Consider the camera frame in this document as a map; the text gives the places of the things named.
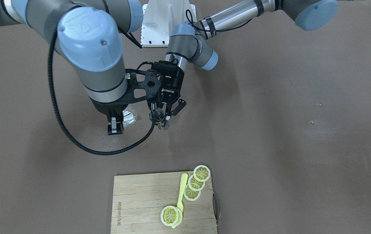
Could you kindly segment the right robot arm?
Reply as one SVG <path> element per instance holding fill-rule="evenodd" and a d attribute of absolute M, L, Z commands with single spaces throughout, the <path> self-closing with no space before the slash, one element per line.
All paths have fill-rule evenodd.
<path fill-rule="evenodd" d="M 143 22 L 138 0 L 0 0 L 0 26 L 23 24 L 74 68 L 95 108 L 108 120 L 108 134 L 123 133 L 119 99 L 128 83 L 121 34 Z"/>

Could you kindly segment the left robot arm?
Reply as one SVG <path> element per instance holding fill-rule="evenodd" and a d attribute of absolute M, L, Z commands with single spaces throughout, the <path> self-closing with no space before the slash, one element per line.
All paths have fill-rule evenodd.
<path fill-rule="evenodd" d="M 208 46 L 208 39 L 277 10 L 285 12 L 302 30 L 313 31 L 325 25 L 337 9 L 336 0 L 242 0 L 199 21 L 195 21 L 187 9 L 185 21 L 172 29 L 166 58 L 151 64 L 151 70 L 160 75 L 161 87 L 156 97 L 148 100 L 150 120 L 154 125 L 165 127 L 171 116 L 185 107 L 181 86 L 188 63 L 205 71 L 215 68 L 218 54 Z"/>

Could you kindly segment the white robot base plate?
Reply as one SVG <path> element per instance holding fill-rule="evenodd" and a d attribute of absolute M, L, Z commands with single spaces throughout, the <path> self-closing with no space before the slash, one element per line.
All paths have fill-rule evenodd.
<path fill-rule="evenodd" d="M 188 0 L 150 0 L 142 9 L 140 43 L 143 47 L 168 47 L 173 27 L 186 21 L 186 10 L 196 16 L 196 6 Z"/>

